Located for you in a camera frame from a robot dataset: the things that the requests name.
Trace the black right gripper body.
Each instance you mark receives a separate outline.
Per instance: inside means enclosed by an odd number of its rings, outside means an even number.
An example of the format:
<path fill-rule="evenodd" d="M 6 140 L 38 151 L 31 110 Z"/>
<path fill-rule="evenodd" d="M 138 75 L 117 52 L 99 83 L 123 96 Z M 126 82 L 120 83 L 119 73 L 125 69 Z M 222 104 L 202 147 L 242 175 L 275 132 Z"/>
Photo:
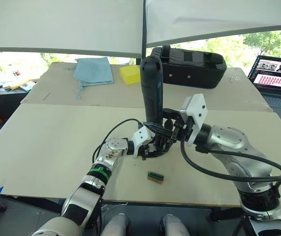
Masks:
<path fill-rule="evenodd" d="M 185 141 L 188 140 L 189 130 L 186 126 L 186 123 L 184 122 L 181 114 L 179 112 L 172 112 L 171 113 L 171 119 L 173 119 L 174 122 L 174 130 L 171 135 L 171 139 L 175 141 L 180 141 L 182 135 L 185 137 Z"/>

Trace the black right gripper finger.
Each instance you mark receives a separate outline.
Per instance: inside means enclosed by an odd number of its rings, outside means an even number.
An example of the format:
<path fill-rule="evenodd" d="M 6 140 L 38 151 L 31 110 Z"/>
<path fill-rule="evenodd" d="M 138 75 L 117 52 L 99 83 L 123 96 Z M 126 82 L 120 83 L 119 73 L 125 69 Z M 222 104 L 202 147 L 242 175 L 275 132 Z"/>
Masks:
<path fill-rule="evenodd" d="M 152 122 L 143 122 L 142 124 L 155 135 L 165 138 L 177 138 L 177 132 L 168 130 L 161 125 Z"/>
<path fill-rule="evenodd" d="M 163 108 L 163 118 L 178 118 L 180 113 L 170 108 Z"/>

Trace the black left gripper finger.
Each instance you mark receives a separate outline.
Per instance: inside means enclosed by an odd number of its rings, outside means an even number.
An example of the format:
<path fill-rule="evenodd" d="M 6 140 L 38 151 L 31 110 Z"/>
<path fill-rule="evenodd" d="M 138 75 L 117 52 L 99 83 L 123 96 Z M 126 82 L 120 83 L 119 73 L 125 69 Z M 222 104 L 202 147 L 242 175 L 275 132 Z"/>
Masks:
<path fill-rule="evenodd" d="M 156 147 L 148 147 L 145 149 L 145 159 L 160 157 L 168 153 L 170 147 L 165 149 L 157 149 Z"/>

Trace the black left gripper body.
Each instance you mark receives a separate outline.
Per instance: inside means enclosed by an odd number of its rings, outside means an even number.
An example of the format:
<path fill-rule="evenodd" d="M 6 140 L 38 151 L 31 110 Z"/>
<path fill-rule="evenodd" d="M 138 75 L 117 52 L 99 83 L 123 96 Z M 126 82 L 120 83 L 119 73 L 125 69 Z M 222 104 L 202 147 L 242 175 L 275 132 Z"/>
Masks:
<path fill-rule="evenodd" d="M 154 158 L 155 150 L 156 148 L 154 146 L 154 142 L 151 141 L 148 144 L 139 147 L 138 156 L 140 156 L 142 160 L 146 160 L 148 158 Z"/>

